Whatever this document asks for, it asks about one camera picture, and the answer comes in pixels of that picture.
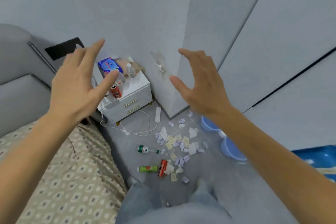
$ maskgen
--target plastic bottle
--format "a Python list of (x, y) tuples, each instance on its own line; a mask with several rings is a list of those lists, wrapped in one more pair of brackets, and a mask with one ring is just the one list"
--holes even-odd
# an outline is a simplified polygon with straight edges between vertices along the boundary
[(122, 91), (127, 90), (129, 87), (129, 82), (126, 81), (124, 74), (120, 72), (116, 80), (116, 83), (121, 88)]
[(126, 72), (130, 78), (131, 84), (137, 84), (139, 82), (139, 77), (137, 76), (134, 67), (131, 63), (127, 64)]
[(137, 145), (135, 150), (140, 153), (156, 153), (159, 154), (160, 150), (156, 150), (154, 148), (149, 148), (148, 146)]

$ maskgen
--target gray upholstered headboard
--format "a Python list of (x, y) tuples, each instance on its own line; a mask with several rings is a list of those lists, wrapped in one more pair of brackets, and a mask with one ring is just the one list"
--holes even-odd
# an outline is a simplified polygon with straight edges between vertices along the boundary
[(28, 45), (33, 42), (26, 30), (0, 24), (0, 137), (49, 108), (55, 73)]

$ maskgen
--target charging cable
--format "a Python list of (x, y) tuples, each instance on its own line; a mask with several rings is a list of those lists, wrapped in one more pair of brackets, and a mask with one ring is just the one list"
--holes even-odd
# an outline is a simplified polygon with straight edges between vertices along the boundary
[[(105, 128), (115, 128), (115, 127), (111, 127), (111, 126), (105, 126), (105, 125), (102, 124), (102, 121), (104, 120), (104, 116), (103, 116), (103, 104), (102, 104), (101, 102), (100, 102), (100, 109), (101, 109), (101, 111), (100, 111), (100, 112), (101, 112), (101, 122), (99, 122), (99, 124), (102, 125), (102, 126), (105, 127)], [(115, 128), (115, 129), (118, 129), (118, 130), (124, 130), (124, 131), (126, 130), (130, 135), (148, 136), (149, 133), (150, 133), (151, 131), (153, 131), (154, 129), (156, 129), (156, 127), (157, 127), (157, 125), (158, 125), (158, 122), (156, 123), (155, 128), (153, 128), (153, 129), (151, 130), (150, 127), (149, 127), (149, 115), (148, 115), (146, 112), (142, 111), (142, 110), (139, 110), (139, 111), (145, 113), (145, 114), (148, 116), (148, 131), (142, 131), (142, 132), (135, 133), (135, 132), (133, 132), (132, 130), (130, 130), (130, 129), (128, 129), (128, 128), (125, 128), (125, 127), (121, 124), (121, 121), (120, 121), (120, 125), (121, 125), (123, 128)]]

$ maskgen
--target left hand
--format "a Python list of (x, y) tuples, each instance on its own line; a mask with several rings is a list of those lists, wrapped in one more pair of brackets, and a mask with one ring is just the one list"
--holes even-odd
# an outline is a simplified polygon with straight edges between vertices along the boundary
[(77, 125), (96, 110), (119, 75), (119, 71), (112, 71), (96, 88), (91, 84), (95, 59), (104, 42), (100, 39), (91, 47), (77, 48), (66, 56), (52, 81), (48, 114), (61, 119), (69, 118)]

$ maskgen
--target blue bucket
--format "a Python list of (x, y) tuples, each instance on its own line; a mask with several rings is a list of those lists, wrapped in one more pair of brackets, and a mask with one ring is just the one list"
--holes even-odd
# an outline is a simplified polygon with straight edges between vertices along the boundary
[(214, 131), (220, 131), (221, 130), (220, 128), (218, 128), (216, 126), (216, 124), (214, 124), (211, 120), (204, 117), (203, 115), (202, 115), (202, 118), (201, 118), (201, 127), (205, 131), (209, 131), (209, 132), (214, 132)]
[(234, 158), (240, 161), (246, 161), (246, 156), (237, 148), (237, 146), (228, 137), (223, 139), (220, 149), (222, 153), (228, 157)]

